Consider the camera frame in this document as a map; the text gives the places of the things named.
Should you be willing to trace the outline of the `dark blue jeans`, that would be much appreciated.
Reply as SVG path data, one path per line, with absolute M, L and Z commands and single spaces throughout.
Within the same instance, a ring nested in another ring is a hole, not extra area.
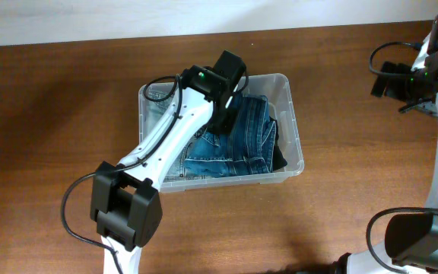
M 275 125 L 270 120 L 268 98 L 246 95 L 233 100 L 238 110 L 228 135 L 204 132 L 185 159 L 197 175 L 234 177 L 271 173 Z

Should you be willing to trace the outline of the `clear plastic storage bin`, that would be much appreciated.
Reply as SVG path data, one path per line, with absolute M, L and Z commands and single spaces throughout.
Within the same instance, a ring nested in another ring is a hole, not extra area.
M 295 177 L 303 172 L 305 163 L 288 78 L 280 73 L 251 75 L 249 76 L 249 83 L 243 91 L 243 94 L 264 95 L 268 98 L 270 117 L 275 119 L 278 124 L 278 146 L 287 161 L 287 165 L 273 173 L 259 175 L 204 178 L 197 180 L 177 177 L 162 183 L 160 189 L 162 193 L 173 193 L 216 186 L 282 183 L 286 179 Z

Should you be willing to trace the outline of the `black fuzzy garment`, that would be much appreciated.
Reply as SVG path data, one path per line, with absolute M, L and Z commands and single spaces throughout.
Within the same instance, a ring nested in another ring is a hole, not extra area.
M 272 117 L 270 118 L 270 120 L 275 125 L 275 143 L 273 147 L 271 171 L 277 171 L 287 166 L 287 160 L 284 158 L 283 153 L 278 144 L 279 141 L 278 121 L 276 119 L 273 119 Z

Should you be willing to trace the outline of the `light blue jeans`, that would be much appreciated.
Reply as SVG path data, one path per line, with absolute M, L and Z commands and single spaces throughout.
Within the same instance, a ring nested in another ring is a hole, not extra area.
M 150 130 L 154 127 L 154 124 L 159 121 L 162 115 L 166 112 L 168 106 L 173 100 L 173 97 L 169 97 L 166 100 L 157 101 L 157 99 L 162 99 L 165 97 L 163 91 L 148 90 L 148 96 L 154 101 L 151 101 L 148 105 L 147 110 L 147 122 L 146 129 Z M 187 145 L 180 151 L 179 156 L 173 162 L 172 166 L 168 170 L 167 175 L 164 178 L 164 182 L 174 182 L 180 180 L 203 180 L 209 179 L 210 176 L 197 175 L 190 167 L 186 167 L 185 159 L 189 156 L 194 143 L 202 137 L 205 128 L 202 127 L 198 130 L 190 140 L 188 140 Z

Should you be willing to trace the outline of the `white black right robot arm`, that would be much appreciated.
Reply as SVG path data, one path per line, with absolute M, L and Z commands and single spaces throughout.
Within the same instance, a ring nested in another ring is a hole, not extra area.
M 412 65 L 384 62 L 371 94 L 390 97 L 404 105 L 399 113 L 416 110 L 438 122 L 438 15 L 421 43 Z M 367 250 L 346 253 L 328 273 L 438 273 L 438 135 L 433 179 L 422 207 L 395 207 L 376 213 L 365 232 Z

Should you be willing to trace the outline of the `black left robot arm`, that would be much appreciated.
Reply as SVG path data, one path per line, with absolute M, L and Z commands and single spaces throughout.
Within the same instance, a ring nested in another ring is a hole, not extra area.
M 247 83 L 245 62 L 223 51 L 212 67 L 194 65 L 171 77 L 169 105 L 151 132 L 117 165 L 103 162 L 93 178 L 90 218 L 105 245 L 105 273 L 136 273 L 141 249 L 163 216 L 161 184 L 201 128 L 223 129 L 232 99 Z

